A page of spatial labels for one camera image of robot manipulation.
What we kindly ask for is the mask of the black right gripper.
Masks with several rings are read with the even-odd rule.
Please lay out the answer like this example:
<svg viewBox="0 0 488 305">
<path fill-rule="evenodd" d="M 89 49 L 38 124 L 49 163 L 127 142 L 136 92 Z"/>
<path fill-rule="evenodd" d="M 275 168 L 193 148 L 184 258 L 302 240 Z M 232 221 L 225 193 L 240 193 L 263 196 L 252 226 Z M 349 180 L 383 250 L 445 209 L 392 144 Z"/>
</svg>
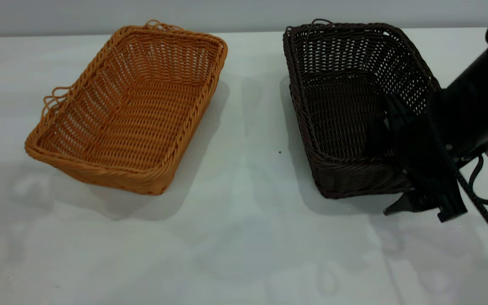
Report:
<svg viewBox="0 0 488 305">
<path fill-rule="evenodd" d="M 416 114 L 400 98 L 394 98 L 394 148 L 412 189 L 386 207 L 383 214 L 432 210 L 431 200 L 436 200 L 438 218 L 443 223 L 468 212 L 455 175 L 438 144 L 439 140 L 444 144 L 457 141 L 455 127 L 460 121 L 461 97 L 440 91 L 427 102 L 425 112 Z"/>
</svg>

